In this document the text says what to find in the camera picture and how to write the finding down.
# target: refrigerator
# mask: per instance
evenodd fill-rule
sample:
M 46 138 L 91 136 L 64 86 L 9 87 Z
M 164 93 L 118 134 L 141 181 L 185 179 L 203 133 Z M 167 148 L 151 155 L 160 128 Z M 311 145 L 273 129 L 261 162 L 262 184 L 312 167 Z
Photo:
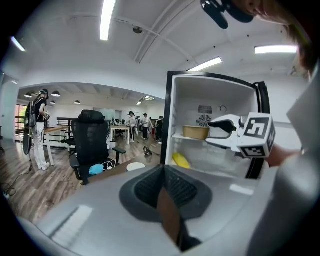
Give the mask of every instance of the refrigerator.
M 183 137 L 183 126 L 209 127 L 225 115 L 248 116 L 250 112 L 270 113 L 270 102 L 263 81 L 249 83 L 234 77 L 192 71 L 167 74 L 161 163 L 175 164 L 173 154 L 182 154 L 191 168 L 213 175 L 258 179 L 267 167 L 264 159 L 242 158 L 230 149 Z M 228 136 L 211 128 L 211 137 Z

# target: sneaker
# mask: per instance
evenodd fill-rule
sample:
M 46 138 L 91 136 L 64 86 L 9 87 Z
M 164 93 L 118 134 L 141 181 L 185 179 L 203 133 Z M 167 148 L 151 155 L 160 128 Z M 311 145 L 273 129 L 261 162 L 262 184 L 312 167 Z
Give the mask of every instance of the sneaker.
M 50 167 L 50 163 L 47 162 L 43 167 L 42 167 L 42 171 L 45 171 L 46 169 L 48 169 Z

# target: blue object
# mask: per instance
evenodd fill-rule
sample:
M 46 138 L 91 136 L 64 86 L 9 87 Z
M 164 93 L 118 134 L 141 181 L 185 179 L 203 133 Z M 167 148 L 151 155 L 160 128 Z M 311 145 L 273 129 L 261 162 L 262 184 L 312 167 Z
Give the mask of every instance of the blue object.
M 97 175 L 97 174 L 103 173 L 103 171 L 104 171 L 104 165 L 101 163 L 98 163 L 90 167 L 89 174 Z

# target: ceiling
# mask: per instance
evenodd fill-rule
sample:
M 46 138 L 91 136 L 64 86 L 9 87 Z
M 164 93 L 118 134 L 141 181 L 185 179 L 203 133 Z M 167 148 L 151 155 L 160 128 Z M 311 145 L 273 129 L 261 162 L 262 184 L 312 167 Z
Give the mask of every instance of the ceiling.
M 199 0 L 117 0 L 109 40 L 101 41 L 102 5 L 103 0 L 45 1 L 16 35 L 27 54 L 11 50 L 24 54 L 19 62 L 26 72 L 40 58 L 46 63 L 50 54 L 71 52 L 79 46 L 97 56 L 121 53 L 131 66 L 159 72 L 188 70 L 216 57 L 222 63 L 203 71 L 235 77 L 289 76 L 298 64 L 294 54 L 255 55 L 255 46 L 288 44 L 282 26 L 258 19 L 244 24 L 225 14 L 229 28 L 223 30 L 202 10 Z M 134 26 L 142 27 L 143 32 L 134 33 Z M 115 57 L 106 56 L 105 61 L 117 65 Z
M 126 100 L 127 102 L 131 102 L 135 105 L 141 98 L 147 96 L 146 94 L 142 94 L 135 91 L 125 90 L 121 88 L 108 87 L 105 85 L 97 85 L 97 84 L 88 84 L 88 83 L 54 83 L 54 84 L 42 84 L 40 86 L 21 88 L 18 93 L 18 99 L 26 100 L 26 93 L 31 93 L 33 99 L 35 99 L 35 95 L 39 94 L 39 91 L 42 89 L 47 89 L 49 91 L 50 101 L 54 100 L 57 104 L 66 103 L 66 98 L 81 98 L 81 99 L 90 99 L 89 95 L 100 95 L 105 96 L 106 100 L 108 98 Z M 51 94 L 54 91 L 58 91 L 60 93 L 60 97 L 53 97 Z M 143 105 L 150 105 L 153 102 L 164 102 L 163 99 L 155 98 L 154 100 L 144 101 Z M 94 102 L 83 102 L 84 105 L 95 105 Z

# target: white round object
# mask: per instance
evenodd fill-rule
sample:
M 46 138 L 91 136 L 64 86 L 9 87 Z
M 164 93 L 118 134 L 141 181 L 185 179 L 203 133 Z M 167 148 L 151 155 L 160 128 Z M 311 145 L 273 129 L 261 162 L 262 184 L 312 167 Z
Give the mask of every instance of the white round object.
M 126 167 L 126 171 L 127 172 L 131 172 L 131 171 L 134 171 L 134 170 L 137 170 L 137 169 L 141 169 L 141 168 L 145 168 L 146 166 L 141 163 L 141 162 L 133 162 L 133 163 L 130 163 L 127 167 Z

